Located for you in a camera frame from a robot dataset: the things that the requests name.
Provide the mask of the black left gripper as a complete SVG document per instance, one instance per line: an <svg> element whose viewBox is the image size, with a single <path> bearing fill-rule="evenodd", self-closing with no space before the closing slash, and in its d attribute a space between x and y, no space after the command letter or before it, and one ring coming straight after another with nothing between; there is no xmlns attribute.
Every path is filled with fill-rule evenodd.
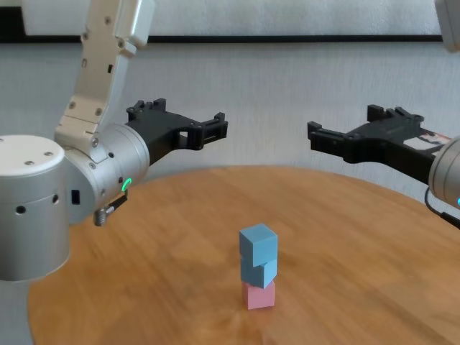
<svg viewBox="0 0 460 345"><path fill-rule="evenodd" d="M166 99L139 100L126 110L126 125L140 135L147 146L149 164L153 165L175 150L201 150L206 144L226 138L225 113L199 122L166 111Z"/></svg>

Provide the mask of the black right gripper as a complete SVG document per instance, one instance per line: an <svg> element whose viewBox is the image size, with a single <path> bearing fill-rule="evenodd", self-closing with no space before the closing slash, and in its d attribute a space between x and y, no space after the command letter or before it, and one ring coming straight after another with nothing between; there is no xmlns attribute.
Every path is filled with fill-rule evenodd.
<svg viewBox="0 0 460 345"><path fill-rule="evenodd" d="M367 122L349 132L324 129L308 122L308 140L313 151L341 157L348 163L377 162L424 184L438 152L450 138L424 129L425 118L404 108L367 106Z"/></svg>

